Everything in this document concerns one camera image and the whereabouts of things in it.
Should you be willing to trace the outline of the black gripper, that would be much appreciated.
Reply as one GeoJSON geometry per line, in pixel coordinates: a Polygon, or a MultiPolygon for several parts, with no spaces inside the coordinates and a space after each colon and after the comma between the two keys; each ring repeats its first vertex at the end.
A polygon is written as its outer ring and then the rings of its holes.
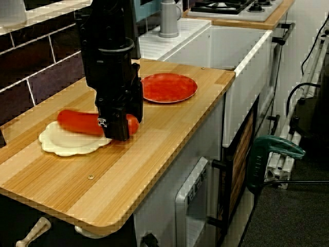
{"type": "Polygon", "coordinates": [[[143,86],[140,66],[131,62],[131,49],[86,51],[87,85],[96,91],[98,125],[106,138],[126,141],[129,127],[126,112],[139,123],[143,118],[143,86]]]}

